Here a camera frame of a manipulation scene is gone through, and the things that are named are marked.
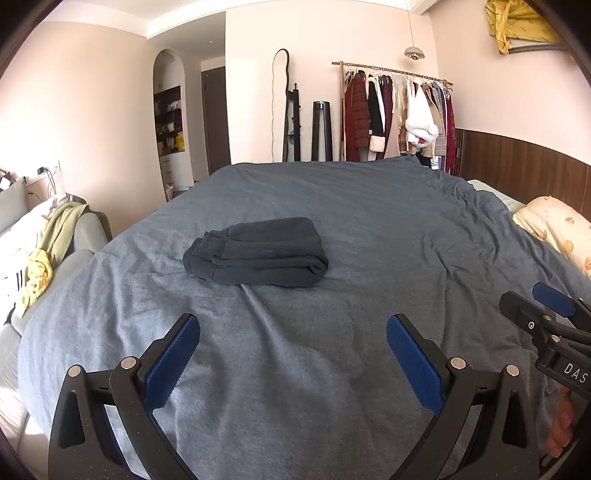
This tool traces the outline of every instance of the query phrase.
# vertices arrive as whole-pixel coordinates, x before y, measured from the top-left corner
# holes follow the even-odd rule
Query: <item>ceiling light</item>
[[[413,23],[410,21],[410,9],[408,8],[408,0],[406,1],[406,6],[408,14],[408,25],[410,25],[410,38],[413,41],[413,46],[407,48],[404,51],[404,56],[412,60],[422,60],[423,58],[425,58],[425,54],[420,48],[414,46]]]

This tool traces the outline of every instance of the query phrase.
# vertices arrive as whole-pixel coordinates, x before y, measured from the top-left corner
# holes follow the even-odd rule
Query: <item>white fluffy jacket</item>
[[[406,129],[408,131],[408,142],[418,147],[426,147],[437,139],[439,129],[433,121],[431,109],[422,88],[419,87],[416,95],[410,82],[407,82],[408,92],[408,118]]]

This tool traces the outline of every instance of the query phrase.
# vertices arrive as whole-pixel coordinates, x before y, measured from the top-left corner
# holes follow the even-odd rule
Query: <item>pink wall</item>
[[[114,28],[39,25],[0,79],[0,166],[21,176],[59,161],[65,189],[105,212],[114,234],[156,210],[158,52]]]
[[[454,83],[459,128],[543,145],[591,164],[591,88],[565,52],[499,55],[484,0],[429,11],[439,73]]]
[[[346,0],[282,0],[228,10],[226,81],[232,162],[272,160],[272,60],[280,48],[291,54],[290,87],[297,82],[300,90],[302,159],[310,158],[315,100],[330,102],[336,159],[340,80],[339,67],[331,62],[351,61],[437,76],[430,19],[425,15],[412,15],[412,19],[415,44],[427,56],[417,62],[404,57],[411,44],[410,29],[407,13],[397,8]],[[277,94],[282,88],[284,77],[275,83],[275,161],[281,161],[285,97],[277,98]]]

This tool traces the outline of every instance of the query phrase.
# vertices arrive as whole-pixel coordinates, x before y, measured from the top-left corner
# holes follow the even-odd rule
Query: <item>wooden wall panel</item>
[[[540,145],[465,130],[460,177],[477,179],[528,203],[550,195],[591,218],[589,165]]]

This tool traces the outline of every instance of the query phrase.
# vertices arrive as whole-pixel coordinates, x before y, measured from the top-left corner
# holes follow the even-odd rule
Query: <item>metal screw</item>
[[[73,367],[70,367],[70,369],[68,370],[68,375],[70,375],[71,377],[77,377],[78,375],[80,375],[80,372],[82,372],[82,369],[78,365],[74,365]]]
[[[507,365],[507,373],[512,377],[516,377],[519,375],[519,368],[515,365]]]
[[[460,358],[458,356],[455,356],[454,358],[452,358],[450,363],[453,368],[456,368],[458,370],[464,370],[466,368],[466,361],[463,358]]]
[[[129,370],[130,368],[135,367],[136,363],[137,360],[134,357],[128,356],[121,361],[121,368],[124,370]]]

